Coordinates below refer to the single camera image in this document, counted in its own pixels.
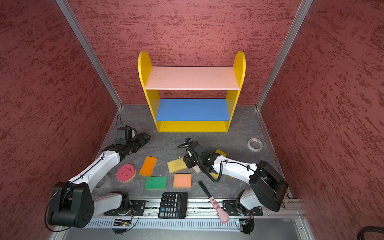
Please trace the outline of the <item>yellow orange scrub sponge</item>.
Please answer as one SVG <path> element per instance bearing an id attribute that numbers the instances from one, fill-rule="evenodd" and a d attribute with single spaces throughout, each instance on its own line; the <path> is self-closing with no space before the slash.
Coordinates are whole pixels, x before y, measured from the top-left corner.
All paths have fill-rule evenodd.
<path id="1" fill-rule="evenodd" d="M 186 170 L 188 168 L 183 158 L 167 162 L 167 165 L 170 174 Z"/>

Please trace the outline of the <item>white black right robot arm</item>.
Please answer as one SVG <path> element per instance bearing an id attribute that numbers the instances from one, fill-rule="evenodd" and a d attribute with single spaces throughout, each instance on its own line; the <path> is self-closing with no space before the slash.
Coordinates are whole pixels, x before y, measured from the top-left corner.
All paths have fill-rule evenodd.
<path id="1" fill-rule="evenodd" d="M 285 206 L 284 198 L 289 184 L 268 162 L 254 164 L 235 161 L 219 153 L 209 153 L 192 139 L 186 139 L 178 148 L 186 150 L 183 160 L 187 167 L 197 166 L 212 182 L 218 183 L 226 175 L 250 185 L 251 189 L 243 191 L 238 200 L 243 208 L 252 210 L 264 206 L 279 212 Z"/>

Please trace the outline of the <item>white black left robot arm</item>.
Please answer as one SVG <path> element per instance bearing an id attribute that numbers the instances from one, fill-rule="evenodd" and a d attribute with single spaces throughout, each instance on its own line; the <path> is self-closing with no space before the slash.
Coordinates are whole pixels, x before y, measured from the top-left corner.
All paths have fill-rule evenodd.
<path id="1" fill-rule="evenodd" d="M 128 193 L 111 192 L 94 198 L 92 192 L 102 178 L 127 155 L 137 152 L 150 141 L 142 132 L 130 139 L 117 139 L 85 170 L 67 182 L 58 182 L 52 190 L 45 212 L 46 227 L 83 228 L 94 216 L 114 211 L 119 215 L 133 213 Z"/>

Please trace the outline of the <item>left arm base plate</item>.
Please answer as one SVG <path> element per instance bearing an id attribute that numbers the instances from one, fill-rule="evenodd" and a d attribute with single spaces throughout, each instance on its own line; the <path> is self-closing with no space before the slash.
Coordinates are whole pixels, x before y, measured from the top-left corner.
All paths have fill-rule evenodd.
<path id="1" fill-rule="evenodd" d="M 103 213 L 104 216 L 117 216 L 117 217 L 131 217 L 133 216 L 143 216 L 146 200 L 130 200 L 131 207 L 127 211 L 118 211 L 118 210 L 110 210 L 108 212 Z"/>

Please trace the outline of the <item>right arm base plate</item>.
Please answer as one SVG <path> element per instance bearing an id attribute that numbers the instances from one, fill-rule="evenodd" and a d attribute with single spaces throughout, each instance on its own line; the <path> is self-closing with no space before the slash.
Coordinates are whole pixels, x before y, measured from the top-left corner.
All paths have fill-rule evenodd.
<path id="1" fill-rule="evenodd" d="M 261 207 L 255 207 L 252 210 L 246 209 L 243 205 L 233 200 L 223 200 L 223 210 L 229 214 L 229 216 L 242 216 L 242 217 L 260 217 L 263 216 Z"/>

